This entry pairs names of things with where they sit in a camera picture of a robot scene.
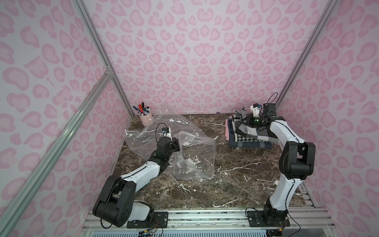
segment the pen holder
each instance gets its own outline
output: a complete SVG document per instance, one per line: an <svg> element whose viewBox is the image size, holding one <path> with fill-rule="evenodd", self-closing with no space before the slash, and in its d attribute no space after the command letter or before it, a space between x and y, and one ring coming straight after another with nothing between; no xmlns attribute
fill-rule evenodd
<svg viewBox="0 0 379 237"><path fill-rule="evenodd" d="M154 122L152 113L148 113L147 115L139 115L139 119L141 120L143 126L152 124Z"/></svg>

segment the small white object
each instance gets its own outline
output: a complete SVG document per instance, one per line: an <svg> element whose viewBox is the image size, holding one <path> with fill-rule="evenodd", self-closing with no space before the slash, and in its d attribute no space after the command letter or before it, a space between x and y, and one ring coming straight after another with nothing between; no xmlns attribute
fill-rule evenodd
<svg viewBox="0 0 379 237"><path fill-rule="evenodd" d="M147 215L149 214L150 207L140 203L140 202L134 202L132 207L132 212L130 213L130 216L128 218L128 221L144 221L147 218Z"/></svg>
<svg viewBox="0 0 379 237"><path fill-rule="evenodd" d="M252 105L252 106L250 106L250 110L253 112L254 117L259 117L260 108L258 108L258 107L254 108L254 105Z"/></svg>

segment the brown marble surface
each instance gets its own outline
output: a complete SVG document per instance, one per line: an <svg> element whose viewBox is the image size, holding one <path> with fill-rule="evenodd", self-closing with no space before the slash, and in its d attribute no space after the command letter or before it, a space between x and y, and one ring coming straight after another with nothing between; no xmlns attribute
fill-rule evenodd
<svg viewBox="0 0 379 237"><path fill-rule="evenodd" d="M208 137L216 137L215 175L211 180L175 180L162 174L142 188L135 200L155 208L207 208L263 206L279 180L280 147L231 148L225 139L225 119L230 114L184 115L202 129ZM134 117L129 130L142 130ZM131 152L127 144L121 149L114 174L129 173L145 160ZM301 196L294 195L291 205L304 205Z"/></svg>

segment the black cable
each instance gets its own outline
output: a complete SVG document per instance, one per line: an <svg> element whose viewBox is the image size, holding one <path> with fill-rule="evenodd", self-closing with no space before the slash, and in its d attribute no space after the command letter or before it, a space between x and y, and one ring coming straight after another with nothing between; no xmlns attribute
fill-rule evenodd
<svg viewBox="0 0 379 237"><path fill-rule="evenodd" d="M290 216L290 218L299 226L299 229L296 231L296 232L294 232L294 233L292 233L290 236L288 236L288 237L291 237L291 236L293 236L294 234L296 234L297 232L299 232L300 230L301 230L301 226L299 225L299 223L297 223L297 221L295 221L293 218L292 218L292 216L290 215L290 213L289 213L289 211L288 211L288 209L287 209L287 201L288 201L288 196L290 195L290 192L291 192L291 190L292 190L292 188L293 188L293 186L295 185L295 179L293 179L293 183L292 183L292 187L291 187L291 189L289 190L289 192L288 192L288 194L287 194L287 197L286 197L286 199L285 199L285 209L287 210L287 212L288 212L288 215Z"/></svg>
<svg viewBox="0 0 379 237"><path fill-rule="evenodd" d="M271 97L272 97L273 95L275 95L275 94L276 94L275 98L274 98L270 103L272 103L272 102L276 99L276 97L278 96L278 92L275 92L274 94L272 94L272 95L270 96L270 98L268 98L266 104L268 104L268 102L269 102L269 100L271 99Z"/></svg>
<svg viewBox="0 0 379 237"><path fill-rule="evenodd" d="M298 140L298 144L300 143L300 141L299 141L299 139L295 136L295 134L293 134L292 133L292 131L287 127L287 126L285 126L284 124L282 124L281 122L277 122L277 121L272 121L272 122L276 122L276 123L278 123L278 124L281 124L281 125L283 125L286 129L288 129L288 131Z"/></svg>
<svg viewBox="0 0 379 237"><path fill-rule="evenodd" d="M161 237L163 235L163 226L161 226L161 224L158 225L162 228L162 233L159 235L159 237Z"/></svg>
<svg viewBox="0 0 379 237"><path fill-rule="evenodd" d="M280 123L280 122L277 122L278 124L281 124L281 125L283 125L285 128L287 128L288 129L288 131L297 139L297 141L298 141L298 143L297 143L297 145L296 146L294 146L294 147L292 147L288 152L287 152L287 154L284 156L284 157L286 157L295 147L298 147L298 145L300 144L300 140L295 136L295 134L293 134L292 132L291 132L291 130L287 127L287 126L285 126L284 124L282 124L282 123Z"/></svg>
<svg viewBox="0 0 379 237"><path fill-rule="evenodd" d="M167 128L167 132L168 132L168 127L167 127L167 124L163 123L163 122L160 122L158 125L157 125L157 128L155 129L155 141L158 143L158 140L157 140L157 130L158 130L158 127L160 124L164 124L166 125L166 128Z"/></svg>
<svg viewBox="0 0 379 237"><path fill-rule="evenodd" d="M101 213L101 216L100 216L100 225L101 225L102 228L104 228L104 229L109 229L109 228L113 225L113 224L111 224L111 225L108 226L108 227L104 227L104 225L103 225L103 215L104 215L104 211L105 211L106 205L108 204L109 199L111 199L111 197L113 196L113 190L114 190L114 188L119 184L119 182L120 182L121 180L124 180L124 179L126 179L126 178L128 178L128 177L124 177L124 178L122 178L122 179L119 179L119 180L118 180L118 181L112 186L111 193L110 193L108 199L107 199L106 202L105 202L105 206L104 206L103 212Z"/></svg>
<svg viewBox="0 0 379 237"><path fill-rule="evenodd" d="M246 211L247 211L248 208L251 208L251 209L256 210L256 211L258 212L258 210L255 209L255 207L247 207L247 208L245 209L245 216L246 216L247 218L248 218L248 216L246 215Z"/></svg>

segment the folded towel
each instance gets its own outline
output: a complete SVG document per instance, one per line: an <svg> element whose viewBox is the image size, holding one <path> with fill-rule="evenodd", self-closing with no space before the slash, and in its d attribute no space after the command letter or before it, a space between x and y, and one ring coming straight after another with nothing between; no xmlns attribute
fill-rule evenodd
<svg viewBox="0 0 379 237"><path fill-rule="evenodd" d="M236 135L233 130L233 121L228 119L229 128L229 146L239 147L239 148L266 148L272 149L273 145L270 142L265 141L246 141L246 142L235 142L234 136Z"/></svg>
<svg viewBox="0 0 379 237"><path fill-rule="evenodd" d="M270 131L270 135L265 127L256 129L254 127L249 127L245 125L241 121L241 116L238 115L238 111L236 111L236 115L233 115L233 130L235 132L235 142L245 142L245 141L269 141L271 143L278 144L279 139ZM248 133L244 133L241 131L241 127L246 128Z"/></svg>
<svg viewBox="0 0 379 237"><path fill-rule="evenodd" d="M228 127L228 119L225 119L225 138L229 141L229 127Z"/></svg>

